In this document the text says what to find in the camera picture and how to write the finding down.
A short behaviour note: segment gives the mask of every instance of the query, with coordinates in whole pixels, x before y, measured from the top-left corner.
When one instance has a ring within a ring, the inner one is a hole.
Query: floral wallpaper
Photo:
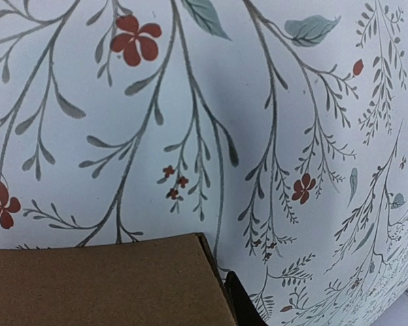
[[[189,232],[269,325],[408,288],[408,1],[0,0],[0,249]]]

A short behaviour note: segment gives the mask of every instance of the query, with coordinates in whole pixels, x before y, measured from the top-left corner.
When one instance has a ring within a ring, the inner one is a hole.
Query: brown surface
[[[235,326],[196,234],[0,251],[0,325]]]

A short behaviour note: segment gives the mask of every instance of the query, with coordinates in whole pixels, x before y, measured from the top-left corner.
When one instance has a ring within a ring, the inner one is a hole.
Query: cardboard box
[[[228,279],[238,285],[235,275]],[[0,250],[0,325],[245,325],[237,324],[233,304],[202,234]]]

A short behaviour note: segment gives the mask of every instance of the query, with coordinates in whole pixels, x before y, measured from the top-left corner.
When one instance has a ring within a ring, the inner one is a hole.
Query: floral pattern
[[[408,3],[0,1],[0,249],[191,232],[268,325],[408,287]]]

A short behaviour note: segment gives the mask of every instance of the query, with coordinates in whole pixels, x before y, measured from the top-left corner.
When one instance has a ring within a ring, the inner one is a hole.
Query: black object
[[[236,273],[228,272],[224,286],[234,307],[239,326],[267,326],[258,314]]]

